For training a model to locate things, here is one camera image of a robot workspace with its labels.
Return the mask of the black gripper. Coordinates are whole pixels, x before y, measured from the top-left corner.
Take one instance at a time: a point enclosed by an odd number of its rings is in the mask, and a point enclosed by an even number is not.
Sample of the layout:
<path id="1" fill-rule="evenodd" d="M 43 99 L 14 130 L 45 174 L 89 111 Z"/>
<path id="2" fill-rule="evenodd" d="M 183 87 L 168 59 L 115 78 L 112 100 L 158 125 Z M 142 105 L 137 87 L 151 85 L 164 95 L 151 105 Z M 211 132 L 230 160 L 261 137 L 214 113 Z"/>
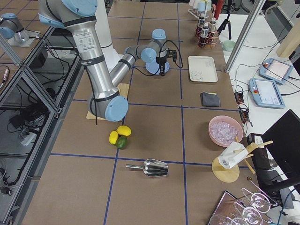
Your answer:
<path id="1" fill-rule="evenodd" d="M 168 58 L 172 58 L 173 62 L 176 62 L 177 51 L 168 48 L 157 54 L 156 63 L 160 65 L 160 76 L 165 76 L 165 63 Z"/>

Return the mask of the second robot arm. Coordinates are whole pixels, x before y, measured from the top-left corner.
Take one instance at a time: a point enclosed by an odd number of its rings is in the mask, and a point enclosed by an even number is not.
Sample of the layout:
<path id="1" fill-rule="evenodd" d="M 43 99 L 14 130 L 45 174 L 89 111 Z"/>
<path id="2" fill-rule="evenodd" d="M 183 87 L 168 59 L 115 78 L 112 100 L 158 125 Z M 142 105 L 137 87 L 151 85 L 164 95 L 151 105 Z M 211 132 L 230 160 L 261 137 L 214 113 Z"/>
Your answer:
<path id="1" fill-rule="evenodd" d="M 26 30 L 14 13 L 5 13 L 0 16 L 0 34 L 13 47 L 30 47 L 36 35 Z"/>

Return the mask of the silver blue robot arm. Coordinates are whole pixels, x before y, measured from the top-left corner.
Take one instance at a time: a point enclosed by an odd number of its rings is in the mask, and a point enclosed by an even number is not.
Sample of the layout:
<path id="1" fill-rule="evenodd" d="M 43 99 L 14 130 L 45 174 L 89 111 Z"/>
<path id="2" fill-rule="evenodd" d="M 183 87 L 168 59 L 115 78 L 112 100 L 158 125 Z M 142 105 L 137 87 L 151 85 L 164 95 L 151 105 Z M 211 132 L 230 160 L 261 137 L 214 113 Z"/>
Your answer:
<path id="1" fill-rule="evenodd" d="M 105 3 L 102 0 L 40 0 L 39 19 L 46 25 L 72 33 L 81 65 L 92 87 L 89 111 L 107 121 L 120 121 L 128 111 L 128 101 L 120 95 L 118 84 L 138 60 L 156 62 L 165 74 L 168 58 L 177 50 L 167 48 L 163 29 L 155 29 L 147 45 L 128 47 L 118 55 L 112 46 Z"/>

